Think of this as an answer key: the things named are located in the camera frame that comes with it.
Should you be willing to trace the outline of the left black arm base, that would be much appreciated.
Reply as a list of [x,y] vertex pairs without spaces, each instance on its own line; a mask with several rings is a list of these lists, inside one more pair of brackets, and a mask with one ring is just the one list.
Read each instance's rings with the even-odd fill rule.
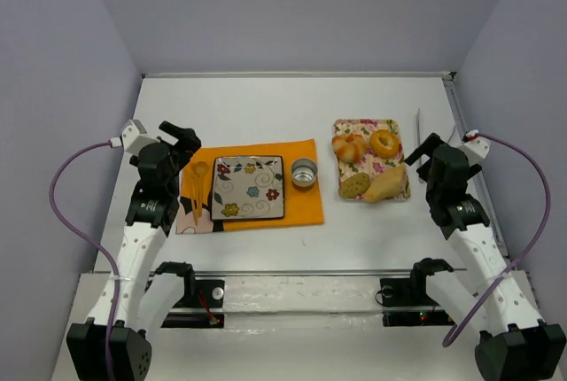
[[169,311],[162,328],[223,329],[225,281],[198,279],[194,292],[186,292]]

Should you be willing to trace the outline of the golden bagel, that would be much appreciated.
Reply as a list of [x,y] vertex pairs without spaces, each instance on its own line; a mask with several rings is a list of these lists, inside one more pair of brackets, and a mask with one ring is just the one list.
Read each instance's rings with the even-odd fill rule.
[[372,151],[382,159],[390,159],[398,154],[400,142],[396,135],[387,129],[379,129],[369,139]]

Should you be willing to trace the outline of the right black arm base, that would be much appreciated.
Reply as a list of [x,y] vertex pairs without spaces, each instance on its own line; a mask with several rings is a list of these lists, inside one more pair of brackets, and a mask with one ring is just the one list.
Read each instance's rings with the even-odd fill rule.
[[414,293],[409,278],[381,278],[375,301],[383,309],[386,328],[454,325],[438,303],[420,292]]

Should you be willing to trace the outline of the metal tongs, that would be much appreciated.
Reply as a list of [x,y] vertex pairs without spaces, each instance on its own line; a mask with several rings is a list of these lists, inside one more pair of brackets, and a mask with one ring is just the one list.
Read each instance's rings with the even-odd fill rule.
[[421,109],[418,108],[416,112],[416,147],[422,143],[421,139]]

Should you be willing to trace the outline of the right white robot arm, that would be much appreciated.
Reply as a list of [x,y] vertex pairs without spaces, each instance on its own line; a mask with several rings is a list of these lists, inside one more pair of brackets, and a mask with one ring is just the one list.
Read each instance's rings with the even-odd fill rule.
[[427,184],[431,218],[458,254],[474,289],[469,291],[440,259],[416,263],[410,279],[416,292],[454,321],[444,348],[462,334],[478,339],[474,358],[484,380],[548,380],[562,357],[566,335],[559,324],[545,322],[524,296],[512,275],[519,261],[504,260],[485,209],[467,192],[495,140],[471,130],[453,147],[432,133],[407,156],[407,165],[427,156],[417,173]]

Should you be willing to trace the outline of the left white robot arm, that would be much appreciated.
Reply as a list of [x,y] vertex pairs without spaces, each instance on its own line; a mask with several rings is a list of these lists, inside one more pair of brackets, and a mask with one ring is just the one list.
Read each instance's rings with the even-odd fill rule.
[[195,290],[188,263],[151,269],[171,231],[179,209],[179,174],[200,149],[191,128],[163,121],[159,130],[175,139],[169,143],[150,136],[140,121],[130,120],[120,136],[107,141],[122,148],[139,179],[125,217],[120,250],[106,249],[111,273],[84,323],[71,324],[66,344],[80,380],[143,380],[152,358],[149,336],[185,295]]

